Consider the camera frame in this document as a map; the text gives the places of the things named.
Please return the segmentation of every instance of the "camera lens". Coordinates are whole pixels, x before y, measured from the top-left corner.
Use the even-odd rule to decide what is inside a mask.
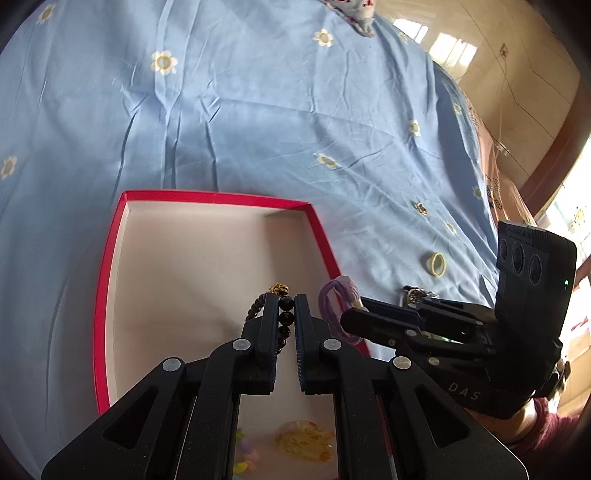
[[[542,279],[542,262],[538,255],[534,255],[530,258],[530,267],[528,270],[531,284],[537,285],[540,283],[540,280]]]
[[[511,261],[513,262],[513,269],[515,270],[515,273],[519,275],[523,271],[524,263],[523,247],[521,245],[515,244],[513,247]]]
[[[499,245],[499,256],[503,262],[507,260],[507,242],[504,240]]]

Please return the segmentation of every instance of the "purple hair tie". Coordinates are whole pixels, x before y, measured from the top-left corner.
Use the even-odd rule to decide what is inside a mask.
[[[340,297],[345,310],[349,310],[353,307],[366,310],[361,303],[359,290],[353,283],[353,280],[346,275],[341,275],[334,280],[330,280],[324,287],[322,287],[318,294],[318,309],[320,310],[322,318],[329,324],[331,335],[342,342],[356,345],[362,340],[362,338],[348,334],[341,327],[340,315],[337,317],[329,299],[329,293],[332,289],[334,289]]]

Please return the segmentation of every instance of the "hand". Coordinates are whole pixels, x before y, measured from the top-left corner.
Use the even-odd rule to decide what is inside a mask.
[[[519,442],[534,428],[538,415],[535,411],[534,400],[531,399],[513,417],[507,420],[496,419],[483,413],[470,410],[466,411],[472,415],[484,428],[506,445]]]

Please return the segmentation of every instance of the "gold charm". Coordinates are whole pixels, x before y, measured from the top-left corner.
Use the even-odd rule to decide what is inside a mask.
[[[289,294],[290,288],[287,285],[276,283],[271,288],[269,288],[269,292],[274,293],[280,297],[284,297],[285,295]]]

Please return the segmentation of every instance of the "person's arm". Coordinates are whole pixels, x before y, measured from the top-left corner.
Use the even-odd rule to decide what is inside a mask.
[[[578,415],[559,417],[548,410],[548,400],[530,400],[508,420],[468,410],[523,462],[530,478],[551,462],[576,427]]]

